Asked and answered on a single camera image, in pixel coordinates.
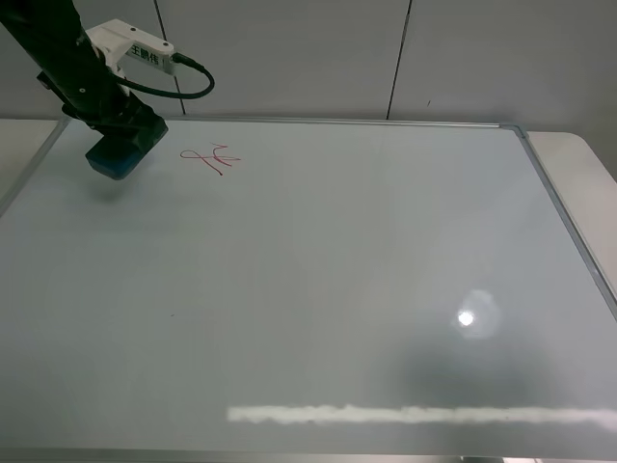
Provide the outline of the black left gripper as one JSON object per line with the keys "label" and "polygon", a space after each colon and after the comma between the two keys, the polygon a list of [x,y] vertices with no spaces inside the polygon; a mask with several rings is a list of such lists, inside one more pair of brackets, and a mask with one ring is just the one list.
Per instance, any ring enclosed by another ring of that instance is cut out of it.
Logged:
{"label": "black left gripper", "polygon": [[36,61],[65,112],[100,133],[131,139],[146,155],[168,132],[163,118],[122,89],[91,42],[45,41]]}

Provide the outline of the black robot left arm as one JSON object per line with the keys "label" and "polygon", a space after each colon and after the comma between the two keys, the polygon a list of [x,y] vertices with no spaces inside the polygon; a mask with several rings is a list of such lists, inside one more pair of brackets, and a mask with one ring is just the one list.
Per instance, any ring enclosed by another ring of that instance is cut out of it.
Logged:
{"label": "black robot left arm", "polygon": [[122,88],[70,1],[3,1],[1,23],[40,67],[39,80],[63,111],[104,136],[148,153],[167,126]]}

